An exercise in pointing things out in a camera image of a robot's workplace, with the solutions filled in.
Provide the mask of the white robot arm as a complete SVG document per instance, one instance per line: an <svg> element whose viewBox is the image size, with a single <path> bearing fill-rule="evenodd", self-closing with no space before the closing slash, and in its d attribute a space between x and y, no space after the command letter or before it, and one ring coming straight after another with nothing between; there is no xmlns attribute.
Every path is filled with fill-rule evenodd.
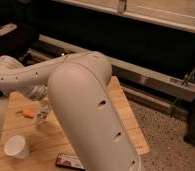
<svg viewBox="0 0 195 171"><path fill-rule="evenodd" d="M108 58L99 52L65 55L24 67L0 57L0 89L47 87L48 99L86 171L144 171L107 85Z"/></svg>

